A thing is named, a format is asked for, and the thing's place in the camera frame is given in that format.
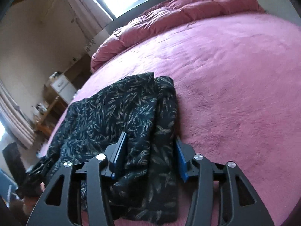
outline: gray headboard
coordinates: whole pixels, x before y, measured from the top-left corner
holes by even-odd
[[[116,29],[125,26],[131,20],[137,18],[140,14],[142,14],[146,9],[149,9],[161,2],[166,0],[148,0],[131,10],[127,11],[123,15],[119,16],[118,18],[114,19],[110,24],[108,24],[105,29],[109,34],[112,34]]]

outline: bed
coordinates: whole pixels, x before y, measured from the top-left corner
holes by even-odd
[[[298,26],[265,14],[256,0],[164,2],[99,47],[94,74],[73,102],[129,75],[170,76],[182,141],[213,162],[237,162],[275,226],[290,225],[301,198],[300,38]],[[186,186],[170,225],[185,225]],[[119,219],[115,225],[150,224]]]

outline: silver screw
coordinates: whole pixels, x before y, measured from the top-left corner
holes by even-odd
[[[71,161],[66,161],[64,163],[64,167],[71,167],[72,166],[72,162]]]
[[[200,155],[200,154],[195,154],[194,156],[193,156],[193,158],[195,159],[195,160],[197,160],[197,161],[201,161],[201,160],[203,160],[203,156],[202,155]]]
[[[106,158],[106,155],[105,154],[99,154],[99,155],[96,155],[96,159],[98,159],[99,161],[102,161]]]
[[[231,168],[236,167],[236,164],[233,161],[229,161],[227,165],[228,165],[228,167],[231,167]]]

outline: curtain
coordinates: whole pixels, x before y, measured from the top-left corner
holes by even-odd
[[[3,124],[29,149],[34,142],[35,132],[16,106],[18,105],[13,101],[0,81],[0,115],[4,120]]]
[[[85,37],[93,39],[102,29],[112,21],[112,18],[96,0],[67,0],[76,14]]]

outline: folded clothing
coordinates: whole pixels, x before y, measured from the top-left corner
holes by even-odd
[[[114,219],[157,224],[177,218],[173,137],[176,92],[169,77],[145,73],[126,77],[90,98],[71,104],[47,155],[28,174],[24,185],[46,185],[66,161],[87,162],[128,134],[122,176],[106,184]],[[86,183],[81,186],[87,208]]]

